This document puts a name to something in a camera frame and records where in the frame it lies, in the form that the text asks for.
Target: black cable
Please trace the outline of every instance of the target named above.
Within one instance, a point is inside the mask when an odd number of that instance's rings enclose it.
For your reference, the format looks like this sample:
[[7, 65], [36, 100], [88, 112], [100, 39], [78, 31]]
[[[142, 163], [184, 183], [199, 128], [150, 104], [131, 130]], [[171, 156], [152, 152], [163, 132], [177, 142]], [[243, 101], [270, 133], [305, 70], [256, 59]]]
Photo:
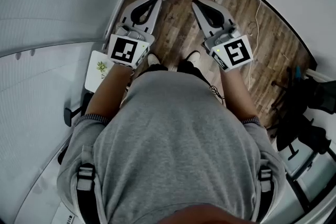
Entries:
[[217, 95], [220, 98], [220, 100], [222, 101], [222, 104], [224, 104], [223, 100], [225, 98], [221, 96], [221, 94], [219, 93], [218, 89], [215, 86], [213, 86], [213, 85], [210, 86], [210, 89], [211, 89], [212, 93], [214, 93], [215, 95]]

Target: white sneaker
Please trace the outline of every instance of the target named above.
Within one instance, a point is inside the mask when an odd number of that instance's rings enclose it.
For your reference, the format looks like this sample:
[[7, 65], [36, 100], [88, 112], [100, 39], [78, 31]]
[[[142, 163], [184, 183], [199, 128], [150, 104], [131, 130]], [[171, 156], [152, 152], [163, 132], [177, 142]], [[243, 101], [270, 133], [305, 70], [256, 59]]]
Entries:
[[191, 62], [194, 67], [198, 67], [199, 60], [201, 58], [201, 54], [199, 51], [194, 50], [192, 53], [190, 53], [187, 58], [185, 58], [186, 61]]
[[148, 61], [149, 66], [160, 64], [160, 61], [158, 60], [158, 58], [154, 54], [148, 54], [147, 61]]

